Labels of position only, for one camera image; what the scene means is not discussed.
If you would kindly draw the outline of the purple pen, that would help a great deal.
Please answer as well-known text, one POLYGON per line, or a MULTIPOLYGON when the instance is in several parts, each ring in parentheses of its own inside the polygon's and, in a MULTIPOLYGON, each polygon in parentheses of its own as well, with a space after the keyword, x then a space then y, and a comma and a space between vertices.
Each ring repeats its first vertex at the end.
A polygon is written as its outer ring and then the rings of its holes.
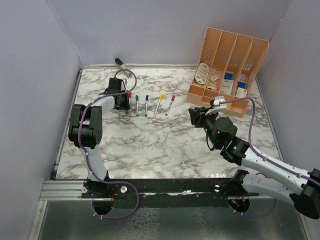
POLYGON ((173 96, 171 97, 170 102, 169 102, 169 105, 168 105, 168 108, 167 108, 167 110, 166 110, 165 116, 168 116, 168 115, 169 115, 174 100, 175 100, 175 96, 173 95, 173 96))

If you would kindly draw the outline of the blue pen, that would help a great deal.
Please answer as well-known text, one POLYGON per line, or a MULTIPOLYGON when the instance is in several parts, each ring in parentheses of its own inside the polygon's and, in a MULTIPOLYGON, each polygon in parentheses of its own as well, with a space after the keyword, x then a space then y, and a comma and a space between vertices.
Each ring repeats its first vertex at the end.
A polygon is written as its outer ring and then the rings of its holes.
POLYGON ((144 108, 144 116, 148 116, 148 106, 149 106, 149 95, 145 96, 145 108, 144 108))

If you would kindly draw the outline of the green pen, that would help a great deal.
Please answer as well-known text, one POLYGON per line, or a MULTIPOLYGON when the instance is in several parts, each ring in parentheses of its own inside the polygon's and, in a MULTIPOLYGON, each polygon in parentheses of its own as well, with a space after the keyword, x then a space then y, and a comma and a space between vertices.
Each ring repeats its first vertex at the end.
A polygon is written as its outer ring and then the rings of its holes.
POLYGON ((136 117, 139 116, 139 96, 135 96, 135 115, 136 117))

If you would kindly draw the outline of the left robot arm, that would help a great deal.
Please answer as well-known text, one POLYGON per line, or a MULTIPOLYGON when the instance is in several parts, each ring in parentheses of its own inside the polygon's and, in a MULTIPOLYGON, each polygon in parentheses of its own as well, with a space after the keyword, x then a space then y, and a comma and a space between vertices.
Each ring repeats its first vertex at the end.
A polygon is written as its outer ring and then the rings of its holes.
POLYGON ((113 109, 127 110, 130 107, 127 80, 110 78, 108 87, 96 101, 87 106, 74 104, 71 108, 68 139, 79 148, 88 171, 87 179, 95 182, 93 191, 106 197, 111 190, 109 174, 104 166, 100 142, 103 136, 102 116, 113 109))

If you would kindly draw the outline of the yellow pen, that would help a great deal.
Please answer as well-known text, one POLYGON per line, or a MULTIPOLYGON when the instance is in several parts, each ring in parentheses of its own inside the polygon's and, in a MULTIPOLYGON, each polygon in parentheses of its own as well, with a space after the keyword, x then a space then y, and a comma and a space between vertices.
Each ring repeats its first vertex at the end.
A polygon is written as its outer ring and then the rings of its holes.
POLYGON ((156 115, 156 114, 157 114, 157 112, 158 112, 158 110, 159 110, 160 103, 161 103, 162 99, 163 99, 163 94, 161 94, 161 95, 159 96, 159 98, 158 98, 158 101, 157 101, 157 104, 156 104, 156 107, 155 107, 155 110, 154 110, 154 115, 156 115))

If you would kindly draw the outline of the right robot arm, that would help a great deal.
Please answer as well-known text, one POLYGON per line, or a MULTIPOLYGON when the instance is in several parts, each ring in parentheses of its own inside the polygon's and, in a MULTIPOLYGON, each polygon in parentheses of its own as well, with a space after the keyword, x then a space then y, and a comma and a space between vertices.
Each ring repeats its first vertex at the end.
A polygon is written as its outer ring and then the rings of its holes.
POLYGON ((203 129, 211 151, 230 163, 260 172, 267 178, 259 179, 250 173, 230 182, 229 189, 240 196, 244 192, 267 195, 287 202, 302 215, 320 218, 320 171, 298 168, 268 156, 249 141, 236 136, 237 127, 229 117, 219 117, 211 108, 189 108, 191 125, 203 129))

